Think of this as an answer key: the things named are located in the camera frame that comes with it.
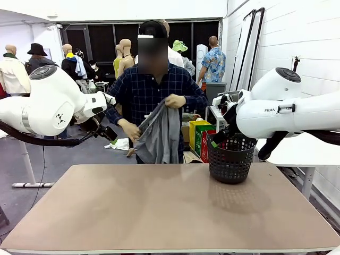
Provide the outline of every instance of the brown tabletop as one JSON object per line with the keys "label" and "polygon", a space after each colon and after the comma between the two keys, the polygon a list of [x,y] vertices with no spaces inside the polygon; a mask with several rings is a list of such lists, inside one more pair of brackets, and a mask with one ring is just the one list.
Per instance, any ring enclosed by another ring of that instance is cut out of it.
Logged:
{"label": "brown tabletop", "polygon": [[302,252],[340,238],[269,163],[244,183],[208,164],[72,166],[1,248],[30,253]]}

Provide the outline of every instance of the green box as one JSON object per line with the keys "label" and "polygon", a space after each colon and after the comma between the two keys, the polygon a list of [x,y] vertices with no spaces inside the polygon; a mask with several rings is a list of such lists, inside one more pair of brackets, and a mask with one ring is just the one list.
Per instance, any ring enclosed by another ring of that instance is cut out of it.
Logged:
{"label": "green box", "polygon": [[196,126],[195,129],[195,152],[198,156],[201,156],[201,144],[202,144],[202,131],[215,130],[214,125],[202,125]]}

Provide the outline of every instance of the green hat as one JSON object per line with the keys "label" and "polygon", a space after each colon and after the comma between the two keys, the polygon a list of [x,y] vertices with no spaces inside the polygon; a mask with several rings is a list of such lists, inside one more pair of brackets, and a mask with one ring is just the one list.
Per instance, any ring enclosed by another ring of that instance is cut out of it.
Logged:
{"label": "green hat", "polygon": [[178,52],[179,50],[184,52],[188,49],[188,47],[186,47],[186,45],[182,41],[175,40],[172,49],[176,52]]}

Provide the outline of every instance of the red box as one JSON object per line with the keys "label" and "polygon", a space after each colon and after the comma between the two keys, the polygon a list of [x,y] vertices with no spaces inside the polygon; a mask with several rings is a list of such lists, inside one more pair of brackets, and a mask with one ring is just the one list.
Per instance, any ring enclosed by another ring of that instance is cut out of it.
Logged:
{"label": "red box", "polygon": [[201,159],[203,163],[209,163],[208,160],[208,134],[216,134],[216,130],[208,130],[202,132],[202,144],[201,144]]}

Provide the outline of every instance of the yellow box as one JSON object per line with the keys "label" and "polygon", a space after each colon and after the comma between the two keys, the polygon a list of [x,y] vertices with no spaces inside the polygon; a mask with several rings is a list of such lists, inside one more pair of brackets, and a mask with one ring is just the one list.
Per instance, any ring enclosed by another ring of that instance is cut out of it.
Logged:
{"label": "yellow box", "polygon": [[195,150],[195,129],[196,126],[210,125],[207,121],[190,121],[190,141],[189,145],[191,149]]}

